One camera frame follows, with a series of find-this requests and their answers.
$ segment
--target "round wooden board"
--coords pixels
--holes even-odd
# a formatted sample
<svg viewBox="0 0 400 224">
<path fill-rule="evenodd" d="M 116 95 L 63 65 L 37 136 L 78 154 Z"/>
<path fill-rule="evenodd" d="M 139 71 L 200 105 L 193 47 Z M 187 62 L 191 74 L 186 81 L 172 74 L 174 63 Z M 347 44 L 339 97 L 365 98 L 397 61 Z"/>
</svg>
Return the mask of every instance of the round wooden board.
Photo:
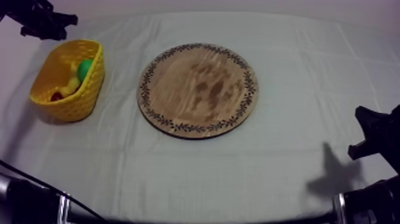
<svg viewBox="0 0 400 224">
<path fill-rule="evenodd" d="M 201 139 L 239 126 L 253 110 L 258 83 L 253 69 L 233 51 L 192 43 L 157 56 L 137 89 L 142 114 L 157 129 Z"/>
</svg>

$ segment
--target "toy fruit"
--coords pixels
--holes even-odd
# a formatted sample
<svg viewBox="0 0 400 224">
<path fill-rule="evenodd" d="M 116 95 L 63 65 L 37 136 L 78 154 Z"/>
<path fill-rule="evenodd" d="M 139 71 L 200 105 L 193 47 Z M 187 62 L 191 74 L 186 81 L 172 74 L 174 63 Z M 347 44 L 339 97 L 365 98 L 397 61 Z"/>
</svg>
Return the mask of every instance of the toy fruit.
<svg viewBox="0 0 400 224">
<path fill-rule="evenodd" d="M 92 63 L 93 60 L 85 59 L 79 64 L 77 73 L 78 73 L 78 78 L 81 82 L 83 82 L 83 80 L 85 79 Z"/>
<path fill-rule="evenodd" d="M 79 88 L 79 86 L 80 86 L 80 80 L 78 79 L 78 77 L 74 76 L 69 80 L 67 86 L 62 87 L 60 89 L 60 93 L 62 97 L 67 97 L 71 94 L 74 94 L 74 92 Z"/>
<path fill-rule="evenodd" d="M 53 102 L 53 101 L 58 101 L 58 100 L 61 100 L 61 99 L 64 99 L 64 97 L 61 95 L 61 93 L 60 92 L 55 92 L 53 94 L 53 96 L 51 96 L 50 101 Z"/>
</svg>

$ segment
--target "yellow toy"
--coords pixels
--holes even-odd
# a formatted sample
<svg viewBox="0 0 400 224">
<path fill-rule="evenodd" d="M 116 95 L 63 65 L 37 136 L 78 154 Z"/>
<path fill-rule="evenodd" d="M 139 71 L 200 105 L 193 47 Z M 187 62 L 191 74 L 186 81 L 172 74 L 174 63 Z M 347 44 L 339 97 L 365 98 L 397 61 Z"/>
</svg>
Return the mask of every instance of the yellow toy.
<svg viewBox="0 0 400 224">
<path fill-rule="evenodd" d="M 74 76 L 68 81 L 67 86 L 62 87 L 60 89 L 60 93 L 61 93 L 62 97 L 65 98 L 65 97 L 75 93 L 75 91 L 79 88 L 79 86 L 80 86 L 80 80 L 78 79 L 77 76 Z"/>
</svg>

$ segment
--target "engraved floral border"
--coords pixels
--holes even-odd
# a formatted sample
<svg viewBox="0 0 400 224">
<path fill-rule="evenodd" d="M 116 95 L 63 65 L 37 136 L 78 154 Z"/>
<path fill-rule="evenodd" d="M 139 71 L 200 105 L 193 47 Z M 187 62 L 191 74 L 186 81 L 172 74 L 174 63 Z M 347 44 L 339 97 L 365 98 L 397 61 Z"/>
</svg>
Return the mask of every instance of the engraved floral border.
<svg viewBox="0 0 400 224">
<path fill-rule="evenodd" d="M 211 124 L 208 126 L 201 126 L 201 125 L 189 125 L 186 123 L 173 123 L 171 119 L 168 119 L 162 114 L 156 113 L 153 109 L 150 109 L 150 89 L 149 84 L 151 82 L 151 77 L 154 76 L 154 70 L 157 67 L 157 64 L 166 60 L 170 56 L 174 55 L 176 52 L 183 52 L 187 50 L 191 50 L 194 48 L 203 48 L 209 51 L 215 52 L 217 54 L 226 55 L 228 58 L 233 60 L 233 62 L 244 69 L 243 77 L 245 79 L 245 89 L 246 93 L 244 95 L 244 99 L 240 102 L 239 108 L 236 110 L 236 114 L 231 116 L 228 120 L 220 120 L 215 124 Z M 170 126 L 171 129 L 174 129 L 174 132 L 178 130 L 182 130 L 184 132 L 205 132 L 207 131 L 217 131 L 222 128 L 227 128 L 229 126 L 233 127 L 236 124 L 240 117 L 242 117 L 245 113 L 247 108 L 250 106 L 252 101 L 254 100 L 254 94 L 256 92 L 255 83 L 251 78 L 252 73 L 248 70 L 249 66 L 243 61 L 243 59 L 238 56 L 237 54 L 231 52 L 226 48 L 222 48 L 215 45 L 204 44 L 204 43 L 192 43 L 192 44 L 185 44 L 174 47 L 169 49 L 168 51 L 164 52 L 163 54 L 157 56 L 157 58 L 148 66 L 146 73 L 143 75 L 143 82 L 140 85 L 140 97 L 143 108 L 145 109 L 144 113 L 147 114 L 149 117 L 156 120 L 160 125 Z"/>
</svg>

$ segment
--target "white table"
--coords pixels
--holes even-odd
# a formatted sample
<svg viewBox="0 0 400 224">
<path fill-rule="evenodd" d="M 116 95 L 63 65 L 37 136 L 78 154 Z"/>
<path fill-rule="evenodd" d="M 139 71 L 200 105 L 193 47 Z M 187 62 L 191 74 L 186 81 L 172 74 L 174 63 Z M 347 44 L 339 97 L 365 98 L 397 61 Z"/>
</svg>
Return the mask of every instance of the white table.
<svg viewBox="0 0 400 224">
<path fill-rule="evenodd" d="M 2 158 L 105 216 L 171 222 L 283 219 L 327 211 L 332 195 L 395 174 L 379 155 L 354 162 L 346 153 L 349 144 L 363 140 L 357 106 L 388 113 L 400 104 L 396 36 L 258 13 L 80 21 L 68 27 L 68 38 L 103 44 L 107 73 L 92 115 L 63 125 L 27 100 L 40 65 L 58 43 L 20 37 L 9 20 L 2 26 L 11 30 L 0 36 L 6 52 L 0 61 Z M 136 105 L 147 63 L 192 42 L 236 51 L 260 85 L 250 117 L 206 141 L 160 133 Z M 330 149 L 323 149 L 324 142 Z"/>
</svg>

